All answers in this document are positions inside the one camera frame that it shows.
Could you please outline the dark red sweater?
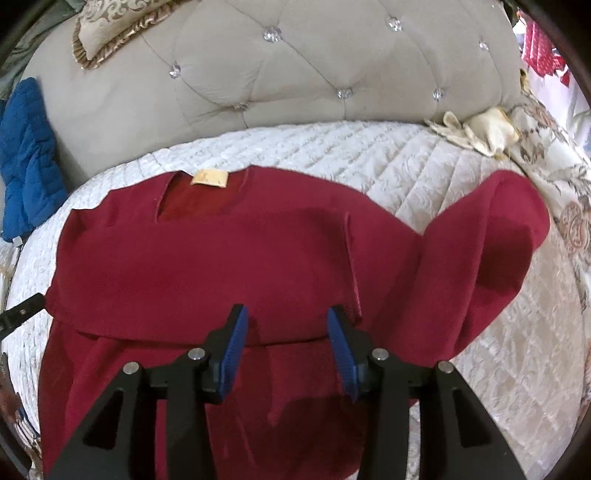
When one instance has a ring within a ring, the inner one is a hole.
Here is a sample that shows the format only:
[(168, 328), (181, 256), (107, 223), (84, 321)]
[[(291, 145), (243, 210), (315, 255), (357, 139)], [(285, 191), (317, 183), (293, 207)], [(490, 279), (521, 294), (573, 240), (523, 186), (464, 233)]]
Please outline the dark red sweater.
[(369, 197), (252, 166), (228, 186), (182, 172), (69, 213), (47, 291), (39, 380), (43, 468), (128, 362), (167, 364), (249, 311), (238, 378), (207, 411), (223, 479), (345, 479), (366, 419), (339, 385), (327, 333), (341, 305), (379, 346), (449, 360), (519, 293), (550, 228), (524, 177), (498, 171), (417, 233)]

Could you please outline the pink red hanging clothes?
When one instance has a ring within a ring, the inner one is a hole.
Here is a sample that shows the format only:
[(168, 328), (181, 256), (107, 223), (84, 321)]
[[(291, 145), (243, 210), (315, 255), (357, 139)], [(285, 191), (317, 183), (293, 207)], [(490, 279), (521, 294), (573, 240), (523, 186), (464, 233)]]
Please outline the pink red hanging clothes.
[(522, 60), (541, 78), (555, 76), (566, 87), (570, 86), (570, 69), (545, 31), (529, 17), (522, 48)]

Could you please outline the blue quilted garment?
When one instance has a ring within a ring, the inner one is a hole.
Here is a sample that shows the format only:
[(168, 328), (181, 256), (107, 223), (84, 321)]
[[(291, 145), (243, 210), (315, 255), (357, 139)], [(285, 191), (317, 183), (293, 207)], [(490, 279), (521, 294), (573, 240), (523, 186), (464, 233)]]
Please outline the blue quilted garment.
[(48, 220), (68, 193), (56, 163), (56, 139), (37, 81), (18, 83), (1, 104), (2, 238), (25, 238)]

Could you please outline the beige gold-fringed pillow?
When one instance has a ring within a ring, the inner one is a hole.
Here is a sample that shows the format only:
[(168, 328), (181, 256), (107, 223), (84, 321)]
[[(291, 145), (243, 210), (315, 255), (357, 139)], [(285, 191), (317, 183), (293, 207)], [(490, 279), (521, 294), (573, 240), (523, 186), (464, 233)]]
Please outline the beige gold-fringed pillow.
[(87, 1), (75, 22), (73, 57), (82, 69), (96, 69), (181, 5), (174, 0)]

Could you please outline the cream floral bedsheet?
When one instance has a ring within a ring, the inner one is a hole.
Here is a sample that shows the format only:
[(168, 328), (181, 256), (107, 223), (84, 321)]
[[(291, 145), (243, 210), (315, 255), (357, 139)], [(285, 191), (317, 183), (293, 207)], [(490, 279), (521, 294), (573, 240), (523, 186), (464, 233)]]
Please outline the cream floral bedsheet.
[(514, 162), (539, 189), (590, 297), (590, 160), (533, 96), (464, 121), (450, 111), (426, 124), (450, 143)]

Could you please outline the beige tufted headboard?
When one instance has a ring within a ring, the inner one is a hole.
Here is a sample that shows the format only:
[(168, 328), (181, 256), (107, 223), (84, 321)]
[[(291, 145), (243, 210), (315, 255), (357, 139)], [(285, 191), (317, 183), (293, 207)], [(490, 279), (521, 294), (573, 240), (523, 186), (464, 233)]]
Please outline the beige tufted headboard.
[(94, 69), (86, 21), (26, 68), (73, 186), (153, 151), (230, 131), (342, 120), (462, 119), (520, 95), (498, 1), (187, 1)]

